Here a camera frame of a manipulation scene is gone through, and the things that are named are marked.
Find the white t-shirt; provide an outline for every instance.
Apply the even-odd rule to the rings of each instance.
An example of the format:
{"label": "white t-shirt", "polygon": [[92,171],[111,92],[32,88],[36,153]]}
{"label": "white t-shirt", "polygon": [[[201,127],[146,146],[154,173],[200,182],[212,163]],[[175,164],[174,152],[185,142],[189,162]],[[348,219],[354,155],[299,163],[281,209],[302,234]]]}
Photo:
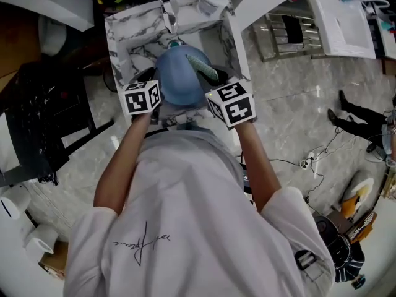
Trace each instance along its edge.
{"label": "white t-shirt", "polygon": [[[300,191],[260,214],[242,177],[210,134],[146,139],[123,213],[92,208],[73,226],[64,296],[325,296],[335,271]],[[316,255],[314,278],[292,247]]]}

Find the white paper roll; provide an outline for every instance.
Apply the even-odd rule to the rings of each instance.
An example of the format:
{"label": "white paper roll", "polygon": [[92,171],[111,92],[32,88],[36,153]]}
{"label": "white paper roll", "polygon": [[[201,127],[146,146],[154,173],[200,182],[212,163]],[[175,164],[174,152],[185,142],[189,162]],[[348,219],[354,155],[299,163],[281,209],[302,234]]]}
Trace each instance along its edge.
{"label": "white paper roll", "polygon": [[55,241],[58,233],[48,225],[39,225],[29,234],[28,241],[33,241],[44,252],[54,254]]}
{"label": "white paper roll", "polygon": [[0,197],[0,210],[11,219],[18,220],[29,206],[31,197],[26,187],[16,185]]}
{"label": "white paper roll", "polygon": [[38,246],[33,239],[28,242],[25,249],[29,259],[34,263],[39,263],[45,254],[41,246]]}

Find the marble sink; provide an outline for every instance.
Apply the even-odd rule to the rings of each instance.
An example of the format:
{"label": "marble sink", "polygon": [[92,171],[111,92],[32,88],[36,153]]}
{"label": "marble sink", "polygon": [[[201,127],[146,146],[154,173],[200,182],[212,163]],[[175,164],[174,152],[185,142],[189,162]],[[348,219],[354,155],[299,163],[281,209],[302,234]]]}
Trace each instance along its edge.
{"label": "marble sink", "polygon": [[[248,62],[233,9],[228,7],[219,19],[210,19],[197,12],[198,0],[177,2],[179,28],[176,34],[170,34],[166,29],[159,1],[133,7],[105,19],[110,60],[119,95],[135,75],[155,65],[170,40],[181,40],[200,49],[213,65],[231,68],[246,81],[251,91]],[[160,108],[160,120],[171,125],[167,120],[201,109],[206,109],[205,100],[198,105],[184,107],[164,101]],[[124,115],[130,123],[131,117],[125,111]]]}

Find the white bottle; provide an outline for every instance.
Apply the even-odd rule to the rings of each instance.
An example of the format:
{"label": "white bottle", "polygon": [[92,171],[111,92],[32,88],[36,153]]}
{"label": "white bottle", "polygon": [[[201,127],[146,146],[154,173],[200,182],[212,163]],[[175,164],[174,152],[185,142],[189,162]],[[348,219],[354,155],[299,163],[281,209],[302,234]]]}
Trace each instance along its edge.
{"label": "white bottle", "polygon": [[228,3],[229,0],[199,0],[197,9],[199,13],[217,20]]}

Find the marble floor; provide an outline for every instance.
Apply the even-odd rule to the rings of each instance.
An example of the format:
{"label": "marble floor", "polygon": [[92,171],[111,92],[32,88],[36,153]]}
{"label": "marble floor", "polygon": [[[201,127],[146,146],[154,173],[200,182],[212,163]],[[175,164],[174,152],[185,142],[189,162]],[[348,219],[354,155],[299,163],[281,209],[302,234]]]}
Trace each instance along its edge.
{"label": "marble floor", "polygon": [[[254,87],[258,120],[256,128],[270,158],[299,163],[314,149],[320,152],[334,137],[335,128],[327,120],[327,108],[339,115],[338,91],[344,90],[353,103],[378,112],[390,110],[395,78],[382,75],[379,61],[353,58],[314,59],[309,56],[282,61],[259,61],[249,34],[243,32]],[[101,77],[85,79],[88,99],[97,126],[114,118],[116,124],[78,149],[58,172],[59,185],[26,183],[32,195],[29,211],[40,223],[53,225],[63,240],[74,221],[91,205],[98,179],[126,131],[118,96],[107,90]],[[240,154],[234,131],[228,131],[210,113],[197,113],[198,124],[211,128],[235,155]],[[70,144],[83,131],[64,138]],[[313,164],[325,175],[322,184],[310,193],[310,204],[327,213],[336,204],[349,180],[360,168],[371,171],[378,188],[385,170],[383,163],[367,161],[367,142],[346,132],[339,134]],[[304,195],[317,186],[321,177],[310,170],[282,162],[272,162],[283,185],[301,189]]]}

